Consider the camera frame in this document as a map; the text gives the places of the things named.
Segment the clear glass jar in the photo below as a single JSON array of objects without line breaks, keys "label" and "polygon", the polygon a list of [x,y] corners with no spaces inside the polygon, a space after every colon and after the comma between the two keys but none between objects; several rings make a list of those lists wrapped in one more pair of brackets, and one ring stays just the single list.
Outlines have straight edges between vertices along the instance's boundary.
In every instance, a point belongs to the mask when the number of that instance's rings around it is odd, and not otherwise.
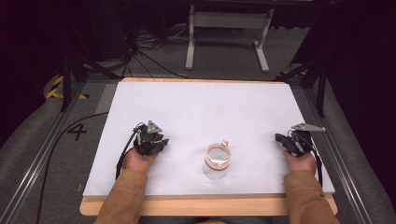
[{"label": "clear glass jar", "polygon": [[231,165],[232,152],[229,142],[223,139],[220,143],[212,144],[205,152],[203,171],[210,179],[221,179],[227,174]]}]

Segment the yellow black hazard tape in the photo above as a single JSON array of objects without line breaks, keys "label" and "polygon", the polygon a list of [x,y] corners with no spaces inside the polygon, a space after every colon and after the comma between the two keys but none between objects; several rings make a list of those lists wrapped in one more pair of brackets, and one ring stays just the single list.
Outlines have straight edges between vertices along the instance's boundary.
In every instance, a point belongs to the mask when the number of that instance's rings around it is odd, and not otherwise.
[{"label": "yellow black hazard tape", "polygon": [[54,80],[52,86],[50,87],[48,93],[46,94],[47,98],[57,98],[57,99],[63,99],[64,95],[62,93],[58,92],[59,87],[63,83],[64,77],[62,75],[59,75],[56,77]]}]

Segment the person's left hand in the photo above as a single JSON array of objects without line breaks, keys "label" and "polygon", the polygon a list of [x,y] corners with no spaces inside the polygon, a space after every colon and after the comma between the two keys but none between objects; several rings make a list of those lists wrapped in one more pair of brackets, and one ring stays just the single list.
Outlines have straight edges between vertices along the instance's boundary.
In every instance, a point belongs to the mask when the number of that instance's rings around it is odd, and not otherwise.
[{"label": "person's left hand", "polygon": [[142,156],[133,148],[126,153],[122,168],[146,174],[156,158],[157,154]]}]

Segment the person's right hand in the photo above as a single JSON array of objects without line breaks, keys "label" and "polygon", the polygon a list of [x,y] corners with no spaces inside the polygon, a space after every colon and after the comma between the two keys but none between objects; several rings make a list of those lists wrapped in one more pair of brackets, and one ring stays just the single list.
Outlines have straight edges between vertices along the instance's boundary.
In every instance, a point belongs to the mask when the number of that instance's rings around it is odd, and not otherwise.
[{"label": "person's right hand", "polygon": [[292,172],[294,171],[309,171],[313,174],[317,170],[317,162],[315,158],[307,153],[301,157],[295,157],[291,155],[287,150],[283,151],[284,157],[286,158],[289,168]]}]

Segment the aluminium floor rail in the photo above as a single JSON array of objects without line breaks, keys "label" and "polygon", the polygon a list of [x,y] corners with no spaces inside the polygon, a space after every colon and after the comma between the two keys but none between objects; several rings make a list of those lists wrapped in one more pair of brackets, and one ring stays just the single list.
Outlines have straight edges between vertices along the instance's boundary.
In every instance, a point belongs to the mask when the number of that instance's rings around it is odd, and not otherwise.
[{"label": "aluminium floor rail", "polygon": [[332,159],[332,163],[334,165],[336,173],[340,178],[341,185],[343,186],[343,192],[348,198],[355,217],[357,218],[359,224],[373,224],[373,221],[371,220],[368,211],[361,200],[361,196],[357,191],[354,180],[352,179],[350,172],[347,169],[347,165],[344,162],[338,150],[338,146],[336,145],[332,137],[330,127],[328,126],[325,118],[323,118],[317,110],[314,94],[310,90],[304,90],[304,95],[307,99],[311,111],[314,113],[316,123],[326,129],[323,134],[326,140],[326,144],[329,147],[330,157]]},{"label": "aluminium floor rail", "polygon": [[48,99],[0,150],[0,224],[13,224],[47,161],[55,140],[85,83],[71,90],[71,103]]}]

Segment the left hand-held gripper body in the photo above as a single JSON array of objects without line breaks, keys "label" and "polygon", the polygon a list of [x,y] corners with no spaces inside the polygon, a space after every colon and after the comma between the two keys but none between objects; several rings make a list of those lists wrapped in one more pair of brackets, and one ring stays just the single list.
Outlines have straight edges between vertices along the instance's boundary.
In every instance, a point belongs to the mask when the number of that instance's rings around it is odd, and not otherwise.
[{"label": "left hand-held gripper body", "polygon": [[147,124],[138,125],[134,130],[136,133],[134,147],[142,156],[153,155],[151,152],[153,144],[164,140],[162,135],[163,130],[152,120],[149,120]]}]

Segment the black metal stand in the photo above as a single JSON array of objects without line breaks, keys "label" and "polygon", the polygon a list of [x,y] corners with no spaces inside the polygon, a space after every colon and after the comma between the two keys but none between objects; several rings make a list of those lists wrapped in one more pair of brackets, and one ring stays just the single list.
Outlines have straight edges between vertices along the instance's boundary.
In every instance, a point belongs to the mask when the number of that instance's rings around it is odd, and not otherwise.
[{"label": "black metal stand", "polygon": [[64,58],[63,70],[61,72],[64,81],[64,98],[62,111],[65,111],[72,102],[71,77],[74,77],[77,82],[85,82],[88,80],[88,73],[84,68],[84,64],[89,65],[90,67],[97,70],[99,73],[102,73],[106,77],[109,77],[110,79],[120,79],[120,76],[117,76],[107,68],[104,68],[99,63],[94,62],[73,51],[69,52]]},{"label": "black metal stand", "polygon": [[324,117],[324,95],[325,95],[325,87],[326,87],[326,74],[327,70],[325,68],[324,62],[310,62],[307,64],[303,64],[298,66],[295,69],[292,69],[289,72],[280,72],[275,81],[286,82],[288,79],[295,77],[302,72],[305,72],[303,79],[300,81],[300,86],[303,89],[311,89],[313,85],[318,81],[318,91],[316,98],[316,109],[318,114],[323,118]]}]

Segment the white table cover sheet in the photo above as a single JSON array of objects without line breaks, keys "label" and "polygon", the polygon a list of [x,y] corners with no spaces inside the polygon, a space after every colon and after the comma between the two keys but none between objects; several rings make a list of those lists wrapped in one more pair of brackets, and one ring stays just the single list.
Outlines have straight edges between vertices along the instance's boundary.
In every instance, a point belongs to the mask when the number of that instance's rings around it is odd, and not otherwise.
[{"label": "white table cover sheet", "polygon": [[[266,194],[284,190],[288,165],[275,134],[304,118],[290,86],[271,83],[119,83],[84,190],[106,196],[134,127],[152,120],[169,143],[148,171],[148,196]],[[229,142],[221,179],[203,171],[205,152]]]}]

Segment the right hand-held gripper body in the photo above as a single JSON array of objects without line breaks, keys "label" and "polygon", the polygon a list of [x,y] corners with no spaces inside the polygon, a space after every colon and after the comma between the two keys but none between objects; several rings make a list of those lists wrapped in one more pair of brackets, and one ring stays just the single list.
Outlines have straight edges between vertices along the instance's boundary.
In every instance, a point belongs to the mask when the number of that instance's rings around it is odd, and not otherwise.
[{"label": "right hand-held gripper body", "polygon": [[290,149],[293,156],[301,157],[304,154],[315,150],[315,145],[312,142],[312,132],[325,132],[324,127],[315,126],[307,123],[299,123],[293,125],[290,129],[289,137],[293,143],[294,149]]}]

